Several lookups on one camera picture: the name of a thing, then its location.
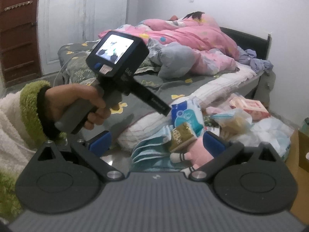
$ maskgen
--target pink blanket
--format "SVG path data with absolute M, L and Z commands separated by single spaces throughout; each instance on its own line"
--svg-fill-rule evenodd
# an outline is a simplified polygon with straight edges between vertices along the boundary
M 210 59 L 217 65 L 217 72 L 235 70 L 235 60 L 239 59 L 235 41 L 225 35 L 216 21 L 206 14 L 202 15 L 201 20 L 192 17 L 177 21 L 147 19 L 137 26 L 123 25 L 117 31 L 141 37 L 145 43 L 148 43 L 149 38 L 154 38 L 162 44 L 178 42 L 191 47 L 198 55 L 192 70 L 196 74 L 210 74 L 208 71 L 211 67 L 205 66 L 205 59 Z M 101 32 L 99 37 L 103 38 L 107 32 L 109 30 Z M 219 52 L 209 53 L 212 49 L 218 49 Z

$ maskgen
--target person's left hand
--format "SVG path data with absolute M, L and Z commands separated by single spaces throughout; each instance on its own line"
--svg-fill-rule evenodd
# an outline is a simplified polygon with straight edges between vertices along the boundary
M 107 119 L 111 111 L 106 109 L 102 95 L 93 86 L 81 84 L 68 84 L 50 88 L 45 93 L 46 117 L 53 121 L 58 121 L 64 111 L 78 98 L 89 100 L 98 107 L 95 113 L 89 113 L 88 119 L 84 124 L 86 129 L 92 130 L 94 124 L 101 125 Z

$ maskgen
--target handheld device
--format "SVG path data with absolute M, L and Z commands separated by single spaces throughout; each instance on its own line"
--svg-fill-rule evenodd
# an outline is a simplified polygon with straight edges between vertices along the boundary
M 305 232 L 289 213 L 297 184 L 270 144 L 244 147 L 208 132 L 224 151 L 192 172 L 129 173 L 81 140 L 46 142 L 16 182 L 24 212 L 13 232 Z
M 93 49 L 86 63 L 97 75 L 92 85 L 103 91 L 106 107 L 111 108 L 121 102 L 121 94 L 133 93 L 157 112 L 168 115 L 170 107 L 133 78 L 148 54 L 149 50 L 141 38 L 116 31 L 108 32 Z M 62 132 L 76 134 L 87 120 L 88 113 L 96 110 L 90 101 L 78 99 L 55 126 Z

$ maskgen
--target gray ribbed surface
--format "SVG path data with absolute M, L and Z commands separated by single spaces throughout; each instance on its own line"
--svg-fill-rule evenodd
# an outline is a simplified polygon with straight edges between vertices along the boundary
M 131 173 L 108 184 L 85 208 L 63 215 L 23 213 L 14 232 L 301 232 L 288 212 L 267 217 L 234 211 L 204 183 L 182 173 Z

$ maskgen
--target headboard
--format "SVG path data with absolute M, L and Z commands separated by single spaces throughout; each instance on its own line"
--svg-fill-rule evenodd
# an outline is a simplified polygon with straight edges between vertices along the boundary
M 238 46 L 242 49 L 247 50 L 255 50 L 257 58 L 267 60 L 268 51 L 271 42 L 271 35 L 268 34 L 267 40 L 253 36 L 247 33 L 231 30 L 228 28 L 220 27 L 221 31 L 227 34 L 230 38 L 232 38 Z

